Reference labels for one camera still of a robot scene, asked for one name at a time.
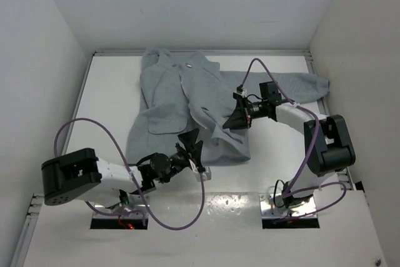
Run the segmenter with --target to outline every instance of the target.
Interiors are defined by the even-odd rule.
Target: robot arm
[[[278,87],[273,81],[261,83],[260,91],[262,100],[256,103],[250,102],[243,90],[236,91],[233,94],[237,101],[236,108],[223,128],[246,129],[251,127],[253,119],[269,117],[301,133],[304,136],[304,147],[305,152],[307,152],[316,128],[314,117],[287,103],[286,100],[282,100]],[[340,115],[317,116],[322,130],[318,132],[307,166],[295,180],[290,190],[288,190],[288,187],[290,187],[292,180],[285,183],[284,194],[320,186],[328,177],[347,166],[353,165],[356,160],[344,118]],[[303,201],[308,201],[313,192],[313,190],[299,192],[282,200],[287,208],[296,206]]]
[[[177,143],[177,152],[171,157],[154,153],[130,167],[143,193],[156,189],[154,181],[168,183],[186,167],[194,171],[198,181],[200,176],[203,180],[211,179],[210,169],[201,164],[203,142],[196,143],[198,133],[199,130],[194,129],[180,134],[178,139],[184,148]],[[97,158],[91,148],[46,161],[42,164],[42,179],[44,203],[48,206],[80,199],[112,208],[126,203],[128,194],[138,193],[124,166]]]

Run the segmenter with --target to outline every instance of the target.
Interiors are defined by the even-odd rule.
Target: white table
[[[304,56],[259,56],[274,72],[308,72]],[[208,57],[221,70],[245,70],[253,58]],[[139,112],[140,56],[95,56],[77,117],[108,127],[124,149]],[[261,71],[255,66],[254,71]],[[306,105],[318,112],[316,103]],[[350,191],[319,214],[320,229],[262,229],[258,193],[293,177],[304,157],[303,137],[291,128],[255,120],[247,164],[213,167],[207,202],[191,228],[172,232],[152,219],[147,231],[89,229],[92,212],[81,201],[47,207],[39,215],[24,266],[374,266],[382,251],[364,195]],[[112,142],[93,124],[79,122],[66,151],[91,147],[121,164]],[[185,170],[150,194],[154,212],[167,224],[186,224],[200,204],[200,186]],[[340,196],[338,187],[316,193],[321,207]]]

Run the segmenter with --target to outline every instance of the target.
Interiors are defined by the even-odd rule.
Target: gray fabric
[[[134,164],[151,153],[172,155],[177,135],[200,129],[206,165],[243,163],[250,159],[247,130],[222,129],[233,112],[233,91],[244,71],[220,71],[197,52],[173,56],[165,49],[148,49],[142,58],[141,111],[127,140],[127,160]],[[328,93],[328,80],[308,73],[274,73],[288,96],[299,103],[313,102]],[[259,94],[266,73],[251,73],[244,85],[248,94]]]

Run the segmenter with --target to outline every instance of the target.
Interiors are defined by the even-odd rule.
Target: white wall
[[[54,0],[84,48],[308,48],[331,0]]]
[[[0,266],[9,266],[41,163],[73,113],[87,57],[53,0],[0,0]]]
[[[386,261],[400,266],[400,0],[334,0],[311,52],[346,117]]]

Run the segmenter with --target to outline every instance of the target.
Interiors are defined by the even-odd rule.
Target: garment
[[[236,101],[233,92],[244,71],[220,71],[219,63],[202,52],[173,56],[165,49],[148,49],[142,58],[141,111],[129,132],[126,157],[136,163],[158,152],[176,152],[177,135],[200,129],[204,141],[202,163],[229,165],[250,159],[248,132],[223,129]],[[308,73],[274,73],[290,98],[308,103],[326,95],[327,79]],[[270,81],[267,73],[250,73],[244,87],[259,94],[259,83]]]

